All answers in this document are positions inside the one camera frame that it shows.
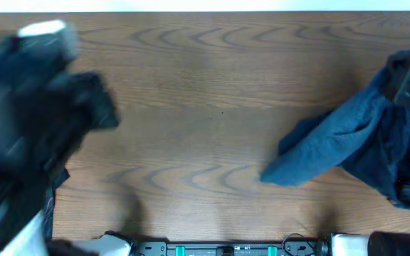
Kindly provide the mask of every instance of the blue cloth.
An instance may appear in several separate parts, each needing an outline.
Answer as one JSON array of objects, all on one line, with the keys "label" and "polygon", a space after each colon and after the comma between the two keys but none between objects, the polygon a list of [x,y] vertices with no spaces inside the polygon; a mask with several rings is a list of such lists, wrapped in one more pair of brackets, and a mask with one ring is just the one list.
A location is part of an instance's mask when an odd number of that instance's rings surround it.
[{"label": "blue cloth", "polygon": [[383,95],[389,79],[384,68],[336,110],[300,121],[281,139],[279,157],[261,181],[298,186],[341,166],[410,209],[410,112]]}]

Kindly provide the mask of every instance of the white backdrop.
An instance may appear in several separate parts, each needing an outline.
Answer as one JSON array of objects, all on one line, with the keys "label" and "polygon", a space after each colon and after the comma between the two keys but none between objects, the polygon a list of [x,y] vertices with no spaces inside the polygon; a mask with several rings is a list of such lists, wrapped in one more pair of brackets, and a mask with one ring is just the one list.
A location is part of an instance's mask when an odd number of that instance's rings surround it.
[{"label": "white backdrop", "polygon": [[0,0],[0,12],[410,11],[410,0]]}]

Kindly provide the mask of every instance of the denim fabric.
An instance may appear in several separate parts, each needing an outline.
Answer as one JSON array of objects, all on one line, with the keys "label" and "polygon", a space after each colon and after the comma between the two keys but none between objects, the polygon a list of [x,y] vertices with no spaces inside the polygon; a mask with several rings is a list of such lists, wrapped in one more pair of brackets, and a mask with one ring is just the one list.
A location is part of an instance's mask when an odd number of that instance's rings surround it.
[{"label": "denim fabric", "polygon": [[281,139],[261,181],[297,186],[341,166],[410,209],[410,112],[383,96],[388,81],[385,68],[333,112],[300,121]]},{"label": "denim fabric", "polygon": [[51,188],[47,188],[46,191],[46,207],[45,207],[45,220],[43,234],[45,238],[51,239],[53,234],[53,213],[55,210],[56,189],[63,184],[65,180],[69,178],[68,170],[64,169],[56,178]]}]

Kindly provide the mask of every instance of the wood grain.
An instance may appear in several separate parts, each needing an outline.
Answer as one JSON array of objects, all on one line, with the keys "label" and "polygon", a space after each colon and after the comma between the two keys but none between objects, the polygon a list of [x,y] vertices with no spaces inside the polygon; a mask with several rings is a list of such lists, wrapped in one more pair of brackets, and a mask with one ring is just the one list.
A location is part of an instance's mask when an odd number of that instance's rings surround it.
[{"label": "wood grain", "polygon": [[279,240],[319,230],[410,232],[410,211],[334,169],[258,182],[278,140],[410,48],[410,12],[0,14],[14,30],[65,18],[115,91],[122,125],[91,134],[58,190],[54,235]]}]

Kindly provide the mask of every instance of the green connector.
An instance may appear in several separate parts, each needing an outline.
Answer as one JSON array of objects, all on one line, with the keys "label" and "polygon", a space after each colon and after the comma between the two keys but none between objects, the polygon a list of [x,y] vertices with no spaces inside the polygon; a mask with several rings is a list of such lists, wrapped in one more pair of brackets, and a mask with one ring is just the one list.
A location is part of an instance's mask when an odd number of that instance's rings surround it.
[{"label": "green connector", "polygon": [[186,256],[186,249],[184,246],[175,247],[175,256]]},{"label": "green connector", "polygon": [[278,248],[276,246],[268,246],[268,256],[278,256]]}]

